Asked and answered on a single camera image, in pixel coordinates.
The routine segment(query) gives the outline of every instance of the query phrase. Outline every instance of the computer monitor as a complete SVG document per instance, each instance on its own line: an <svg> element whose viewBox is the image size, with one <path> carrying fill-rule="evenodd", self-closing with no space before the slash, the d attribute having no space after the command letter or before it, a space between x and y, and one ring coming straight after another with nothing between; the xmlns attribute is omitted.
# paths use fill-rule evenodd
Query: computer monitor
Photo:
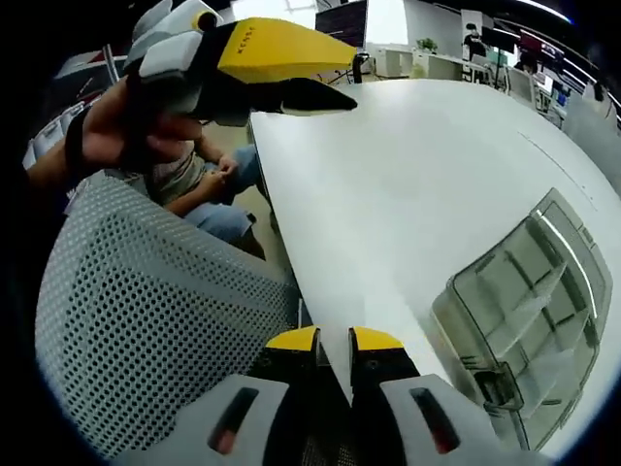
<svg viewBox="0 0 621 466"><path fill-rule="evenodd" d="M314 28L335 39L362 49L367 29L367 0L349 2L317 13Z"/></svg>
<svg viewBox="0 0 621 466"><path fill-rule="evenodd" d="M554 47L548 42L545 42L542 38L526 31L522 31L519 41L519 48L521 50L529 51L537 59L537 61L542 63L546 68L549 68L556 73L562 72L565 54L562 50Z"/></svg>
<svg viewBox="0 0 621 466"><path fill-rule="evenodd" d="M489 27L483 26L483 34L481 36L483 44L489 47L497 47L500 50L506 50L513 53L517 45L517 38L505 32L495 31Z"/></svg>

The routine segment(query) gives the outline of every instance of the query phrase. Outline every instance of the office desk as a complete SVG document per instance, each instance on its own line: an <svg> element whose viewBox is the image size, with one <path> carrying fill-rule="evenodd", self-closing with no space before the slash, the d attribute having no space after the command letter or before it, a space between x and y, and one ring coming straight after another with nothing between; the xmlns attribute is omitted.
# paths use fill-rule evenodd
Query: office desk
<svg viewBox="0 0 621 466"><path fill-rule="evenodd" d="M391 333L421 373L450 379L429 330L432 303L556 187L616 281L592 377L545 447L563 450L621 362L610 341L621 327L621 200L561 131L487 86L406 80L342 91L356 110L251 119L282 238L340 382L348 386L351 325Z"/></svg>
<svg viewBox="0 0 621 466"><path fill-rule="evenodd" d="M411 73L412 53L408 46L379 47L373 53L376 74L384 78L406 78Z"/></svg>
<svg viewBox="0 0 621 466"><path fill-rule="evenodd" d="M425 77L432 80L462 81L464 67L473 71L488 73L484 66L450 55L437 55L422 50L414 50L413 63L419 65Z"/></svg>

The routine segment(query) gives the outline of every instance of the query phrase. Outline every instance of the mesh chair back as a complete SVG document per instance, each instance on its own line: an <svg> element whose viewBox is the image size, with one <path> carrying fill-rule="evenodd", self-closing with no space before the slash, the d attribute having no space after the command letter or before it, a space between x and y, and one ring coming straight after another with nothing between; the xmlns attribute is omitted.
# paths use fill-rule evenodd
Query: mesh chair back
<svg viewBox="0 0 621 466"><path fill-rule="evenodd" d="M103 178L50 255L37 357L66 414L113 457L158 442L180 407L245 373L298 307L279 269Z"/></svg>

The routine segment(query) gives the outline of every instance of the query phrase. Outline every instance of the floor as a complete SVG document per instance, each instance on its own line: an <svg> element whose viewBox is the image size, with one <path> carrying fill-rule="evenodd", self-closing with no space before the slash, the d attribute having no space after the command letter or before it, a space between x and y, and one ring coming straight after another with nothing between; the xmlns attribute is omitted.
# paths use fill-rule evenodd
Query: floor
<svg viewBox="0 0 621 466"><path fill-rule="evenodd" d="M203 133L228 153L249 144L247 127L218 126L216 123L210 123L204 127ZM257 221L252 230L263 246L267 261L281 269L290 270L291 265L282 238L270 224L270 205L258 189L256 187L247 189L235 198L235 204L256 216Z"/></svg>

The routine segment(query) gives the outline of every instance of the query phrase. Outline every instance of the black wristband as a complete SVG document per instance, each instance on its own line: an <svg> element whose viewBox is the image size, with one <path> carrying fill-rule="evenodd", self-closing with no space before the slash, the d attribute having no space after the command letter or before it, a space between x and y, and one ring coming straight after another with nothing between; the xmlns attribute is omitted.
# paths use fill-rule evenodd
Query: black wristband
<svg viewBox="0 0 621 466"><path fill-rule="evenodd" d="M71 120L65 135L65 162L67 163L67 172L71 179L71 185L78 184L82 179L96 171L88 167L82 150L82 127L89 110L90 107L82 110Z"/></svg>

